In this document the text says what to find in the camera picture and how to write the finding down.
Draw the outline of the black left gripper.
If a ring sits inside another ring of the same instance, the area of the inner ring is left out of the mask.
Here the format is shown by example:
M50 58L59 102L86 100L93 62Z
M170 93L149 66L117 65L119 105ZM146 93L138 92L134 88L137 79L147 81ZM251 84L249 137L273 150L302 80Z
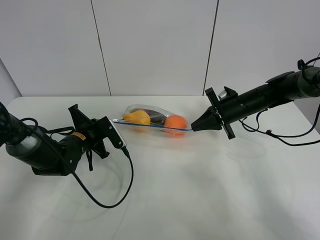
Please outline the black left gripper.
M104 139L108 137L108 129L104 126L106 117L97 119L89 119L75 104L68 108L71 115L76 137L82 139L85 144L86 151L95 152L101 159L109 156L109 152L105 148Z

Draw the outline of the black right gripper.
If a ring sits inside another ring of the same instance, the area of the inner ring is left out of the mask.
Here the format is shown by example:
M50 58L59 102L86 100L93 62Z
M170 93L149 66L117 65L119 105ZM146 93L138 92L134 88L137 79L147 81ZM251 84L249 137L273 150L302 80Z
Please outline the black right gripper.
M208 109L191 124L191 129L194 132L206 130L219 131L224 129L228 139L234 139L236 136L231 125L225 121L225 114L215 91L210 87L205 90L205 94L211 103L211 107L208 107Z

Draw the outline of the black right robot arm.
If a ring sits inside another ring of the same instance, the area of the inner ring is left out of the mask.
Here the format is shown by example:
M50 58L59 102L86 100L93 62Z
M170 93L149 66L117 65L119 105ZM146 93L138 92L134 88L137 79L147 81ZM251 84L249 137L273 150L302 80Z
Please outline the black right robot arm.
M294 100L319 97L320 68L308 65L300 69L282 73L243 94L226 86L219 95L213 88L206 89L211 106L191 124L191 129L194 132L223 129L233 139L231 123Z

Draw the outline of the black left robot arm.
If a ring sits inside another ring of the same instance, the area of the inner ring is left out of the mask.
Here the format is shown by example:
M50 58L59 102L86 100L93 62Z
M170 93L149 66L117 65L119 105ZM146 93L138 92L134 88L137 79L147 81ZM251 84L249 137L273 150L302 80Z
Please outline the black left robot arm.
M83 155L92 171L92 153L102 159L109 155L103 140L112 125L107 117L89 119L77 105L68 110L73 126L47 130L35 119L31 120L33 125L23 125L24 119L14 117L1 105L0 144L10 156L31 166L35 175L67 176L76 170Z

